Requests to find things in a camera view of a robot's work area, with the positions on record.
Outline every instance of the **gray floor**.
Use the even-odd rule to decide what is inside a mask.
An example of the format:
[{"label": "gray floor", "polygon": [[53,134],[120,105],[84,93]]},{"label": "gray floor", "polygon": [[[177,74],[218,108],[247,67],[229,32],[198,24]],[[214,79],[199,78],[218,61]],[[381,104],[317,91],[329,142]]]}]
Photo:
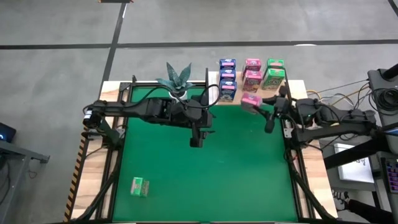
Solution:
[{"label": "gray floor", "polygon": [[[119,9],[95,0],[0,0],[0,45],[109,44]],[[398,17],[387,0],[137,0],[127,7],[119,43],[367,39],[398,39]],[[0,122],[17,129],[16,144],[51,155],[45,166],[31,164],[39,174],[27,178],[12,223],[62,220],[81,109],[98,97],[108,52],[0,50]],[[236,58],[238,68],[248,57],[284,58],[290,79],[322,90],[392,66],[398,45],[117,49],[109,79],[166,77],[166,62],[177,70],[192,62],[192,78],[201,79],[223,57]],[[358,195],[369,201],[368,194]]]}]

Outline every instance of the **small green package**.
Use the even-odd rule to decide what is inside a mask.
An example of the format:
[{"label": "small green package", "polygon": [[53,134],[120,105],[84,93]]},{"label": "small green package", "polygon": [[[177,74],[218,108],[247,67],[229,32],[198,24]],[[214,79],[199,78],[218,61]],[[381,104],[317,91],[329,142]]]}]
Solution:
[{"label": "small green package", "polygon": [[285,70],[277,68],[267,69],[261,88],[263,90],[277,90],[285,78]]},{"label": "small green package", "polygon": [[267,68],[285,68],[285,61],[282,59],[269,58],[267,61]]},{"label": "small green package", "polygon": [[142,177],[135,177],[132,180],[130,194],[138,197],[146,197],[148,194],[149,181]]}]

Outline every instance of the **blue box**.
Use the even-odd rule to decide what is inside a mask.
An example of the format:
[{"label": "blue box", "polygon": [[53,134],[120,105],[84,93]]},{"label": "blue box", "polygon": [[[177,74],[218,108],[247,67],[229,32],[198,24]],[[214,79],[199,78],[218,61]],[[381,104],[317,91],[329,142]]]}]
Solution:
[{"label": "blue box", "polygon": [[223,102],[234,101],[235,93],[236,93],[236,90],[238,89],[236,82],[221,81],[220,89],[221,89],[220,101],[223,101]]},{"label": "blue box", "polygon": [[220,82],[221,81],[231,81],[235,82],[236,71],[233,69],[221,69],[220,70]]},{"label": "blue box", "polygon": [[220,69],[235,69],[236,59],[220,59]]}]

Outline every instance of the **cardboard box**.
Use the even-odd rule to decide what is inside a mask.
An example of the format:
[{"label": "cardboard box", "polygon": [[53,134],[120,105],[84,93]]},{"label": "cardboard box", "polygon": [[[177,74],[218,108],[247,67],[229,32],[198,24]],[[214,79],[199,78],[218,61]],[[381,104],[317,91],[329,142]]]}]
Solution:
[{"label": "cardboard box", "polygon": [[243,91],[255,93],[260,87],[262,75],[260,72],[247,70],[243,79]]},{"label": "cardboard box", "polygon": [[263,90],[277,90],[285,79],[285,69],[270,68],[264,74]]},{"label": "cardboard box", "polygon": [[236,59],[220,59],[220,69],[235,69]]},{"label": "cardboard box", "polygon": [[220,89],[221,89],[220,101],[223,101],[223,102],[234,101],[235,93],[236,93],[236,90],[238,89],[236,82],[221,81]]},{"label": "cardboard box", "polygon": [[254,109],[255,106],[260,107],[262,104],[262,98],[260,96],[251,95],[249,93],[243,93],[241,106],[244,110],[257,114],[258,111]]},{"label": "cardboard box", "polygon": [[236,79],[236,70],[234,70],[234,69],[221,69],[220,70],[220,82],[221,81],[235,82],[235,79]]},{"label": "cardboard box", "polygon": [[134,177],[132,180],[130,194],[138,197],[146,197],[148,195],[149,181],[142,177]]},{"label": "cardboard box", "polygon": [[242,68],[242,78],[245,76],[247,70],[259,72],[261,69],[261,60],[258,58],[248,58]]},{"label": "cardboard box", "polygon": [[279,69],[285,68],[285,61],[282,59],[269,58],[267,60],[267,69],[268,68],[279,68]]}]

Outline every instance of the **pink box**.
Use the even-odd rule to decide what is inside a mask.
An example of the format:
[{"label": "pink box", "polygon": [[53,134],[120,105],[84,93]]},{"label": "pink box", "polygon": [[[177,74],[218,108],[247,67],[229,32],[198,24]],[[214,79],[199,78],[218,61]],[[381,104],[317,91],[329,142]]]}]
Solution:
[{"label": "pink box", "polygon": [[244,110],[250,113],[258,113],[257,110],[254,109],[255,106],[260,107],[262,104],[262,98],[260,96],[251,95],[249,93],[243,93],[241,106]]},{"label": "pink box", "polygon": [[247,58],[245,61],[245,64],[243,65],[242,68],[242,77],[246,74],[247,70],[252,70],[252,71],[260,71],[261,69],[261,60],[258,58]]},{"label": "pink box", "polygon": [[252,93],[257,92],[257,89],[260,87],[261,80],[261,72],[256,72],[252,70],[246,71],[243,79],[243,91],[249,91]]}]

